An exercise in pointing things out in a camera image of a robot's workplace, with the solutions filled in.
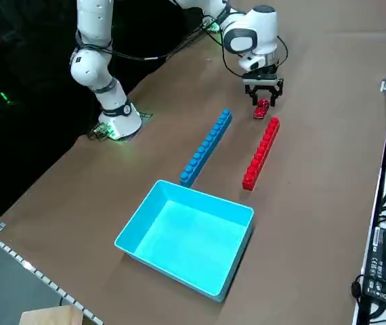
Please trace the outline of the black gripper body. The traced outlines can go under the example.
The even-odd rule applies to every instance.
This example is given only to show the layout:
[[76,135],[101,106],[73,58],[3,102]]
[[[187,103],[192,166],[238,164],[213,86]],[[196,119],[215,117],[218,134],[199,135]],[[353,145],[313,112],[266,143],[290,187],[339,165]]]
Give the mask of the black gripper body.
[[283,82],[278,74],[277,65],[258,68],[242,75],[242,82],[245,85],[253,86],[277,86]]

